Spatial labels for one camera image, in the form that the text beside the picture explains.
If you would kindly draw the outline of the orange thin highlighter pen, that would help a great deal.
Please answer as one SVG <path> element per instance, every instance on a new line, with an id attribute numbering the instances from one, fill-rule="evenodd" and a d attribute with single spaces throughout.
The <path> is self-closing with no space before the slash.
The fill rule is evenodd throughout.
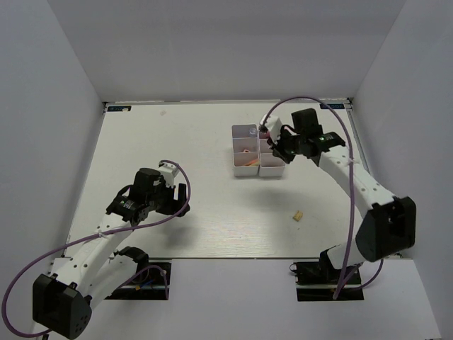
<path id="1" fill-rule="evenodd" d="M 260 164 L 259 159 L 254 159 L 244 164 L 244 166 L 258 166 Z"/>

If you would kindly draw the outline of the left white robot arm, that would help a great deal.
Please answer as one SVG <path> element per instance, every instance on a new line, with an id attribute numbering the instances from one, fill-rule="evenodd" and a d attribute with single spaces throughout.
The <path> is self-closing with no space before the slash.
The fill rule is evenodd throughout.
<path id="1" fill-rule="evenodd" d="M 133 183 L 120 189 L 106 208 L 93 239 L 50 275 L 33 284 L 33 320 L 64 336 L 76 339 L 87 327 L 93 310 L 129 279 L 149 276 L 149 257 L 137 247 L 120 244 L 156 212 L 171 218 L 190 209 L 188 183 L 175 184 L 178 164 L 160 161 L 157 169 L 141 168 Z"/>

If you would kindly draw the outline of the small tan eraser block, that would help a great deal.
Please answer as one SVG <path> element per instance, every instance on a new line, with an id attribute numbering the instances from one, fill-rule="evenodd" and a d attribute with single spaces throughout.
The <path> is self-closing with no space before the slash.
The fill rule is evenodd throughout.
<path id="1" fill-rule="evenodd" d="M 300 221 L 302 219 L 302 217 L 303 217 L 303 212 L 298 210 L 298 211 L 296 211 L 296 213 L 294 214 L 292 219 L 298 222 L 298 221 Z"/>

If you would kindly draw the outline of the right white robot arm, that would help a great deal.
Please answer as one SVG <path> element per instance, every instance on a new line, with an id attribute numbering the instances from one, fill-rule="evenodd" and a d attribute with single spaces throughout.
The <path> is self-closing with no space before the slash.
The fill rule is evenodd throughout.
<path id="1" fill-rule="evenodd" d="M 363 165 L 353 161 L 345 140 L 335 132 L 324 132 L 313 108 L 293 112 L 291 116 L 292 125 L 282 124 L 278 117 L 263 123 L 273 155 L 286 164 L 297 155 L 312 160 L 344 190 L 362 217 L 358 231 L 349 240 L 321 252 L 322 280 L 334 283 L 344 276 L 345 269 L 413 247 L 415 202 L 409 197 L 397 197 Z"/>

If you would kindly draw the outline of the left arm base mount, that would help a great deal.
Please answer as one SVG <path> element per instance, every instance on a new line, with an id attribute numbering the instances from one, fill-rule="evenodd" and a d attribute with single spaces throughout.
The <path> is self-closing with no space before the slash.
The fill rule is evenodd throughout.
<path id="1" fill-rule="evenodd" d="M 170 293 L 171 267 L 170 261 L 150 262 L 149 265 L 158 266 L 150 268 L 127 285 L 115 290 L 106 300 L 132 300 L 132 301 L 157 301 L 167 300 L 165 280 L 168 293 Z"/>

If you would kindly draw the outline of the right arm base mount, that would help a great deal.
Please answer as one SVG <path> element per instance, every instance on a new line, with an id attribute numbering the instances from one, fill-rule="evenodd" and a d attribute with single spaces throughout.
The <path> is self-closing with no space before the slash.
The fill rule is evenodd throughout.
<path id="1" fill-rule="evenodd" d="M 295 277 L 296 293 L 298 302 L 342 302 L 342 301 L 363 301 L 362 284 L 360 272 L 352 275 L 349 281 L 340 291 L 338 298 L 333 299 L 339 274 L 332 278 L 321 275 L 319 263 L 316 261 L 293 262 L 289 271 Z"/>

